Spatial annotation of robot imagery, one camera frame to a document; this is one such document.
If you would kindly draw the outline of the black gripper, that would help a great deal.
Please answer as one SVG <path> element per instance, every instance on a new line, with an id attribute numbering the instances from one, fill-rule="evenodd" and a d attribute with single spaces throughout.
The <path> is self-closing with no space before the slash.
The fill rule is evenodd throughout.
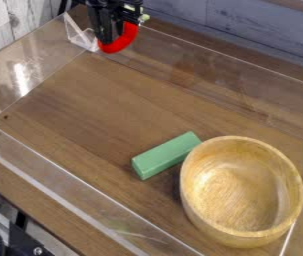
<path id="1" fill-rule="evenodd" d="M 143 0 L 86 0 L 95 36 L 110 44 L 124 33 L 124 25 L 143 15 Z"/>

